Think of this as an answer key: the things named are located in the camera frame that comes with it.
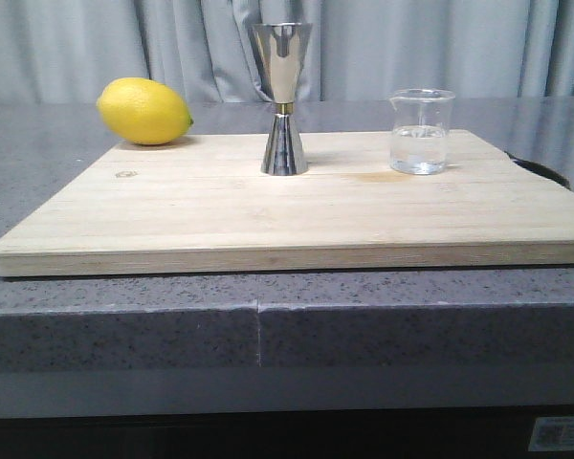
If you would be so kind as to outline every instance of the wooden cutting board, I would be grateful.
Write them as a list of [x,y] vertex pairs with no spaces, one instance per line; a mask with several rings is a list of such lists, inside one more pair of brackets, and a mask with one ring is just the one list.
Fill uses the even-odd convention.
[[301,138],[293,177],[260,172],[267,135],[122,142],[0,239],[0,276],[574,263],[574,193],[468,131],[432,176],[388,132]]

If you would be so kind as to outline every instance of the countertop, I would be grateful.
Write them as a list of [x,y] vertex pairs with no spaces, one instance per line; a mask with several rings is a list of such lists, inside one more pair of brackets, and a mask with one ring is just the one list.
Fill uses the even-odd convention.
[[[190,108],[192,134],[272,115]],[[392,116],[296,104],[300,132]],[[574,98],[457,99],[453,127],[574,191]],[[0,236],[117,141],[93,105],[0,105]],[[574,266],[0,278],[0,418],[529,404],[574,404]]]

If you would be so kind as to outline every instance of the label sticker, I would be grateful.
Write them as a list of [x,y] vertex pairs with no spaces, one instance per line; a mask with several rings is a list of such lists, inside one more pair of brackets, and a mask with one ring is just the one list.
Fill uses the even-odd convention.
[[574,451],[574,416],[537,418],[529,451]]

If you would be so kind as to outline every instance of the yellow lemon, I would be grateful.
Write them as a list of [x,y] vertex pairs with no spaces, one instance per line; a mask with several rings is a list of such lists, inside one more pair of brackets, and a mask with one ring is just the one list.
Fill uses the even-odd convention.
[[193,119],[187,103],[168,86],[139,77],[110,82],[96,102],[106,126],[141,145],[159,145],[187,133]]

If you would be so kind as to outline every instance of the jigger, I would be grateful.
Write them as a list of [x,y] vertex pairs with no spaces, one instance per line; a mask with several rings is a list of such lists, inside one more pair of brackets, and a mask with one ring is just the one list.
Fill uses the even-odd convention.
[[269,96],[275,103],[275,117],[261,164],[261,171],[266,174],[297,175],[308,169],[291,117],[312,27],[301,23],[253,25]]

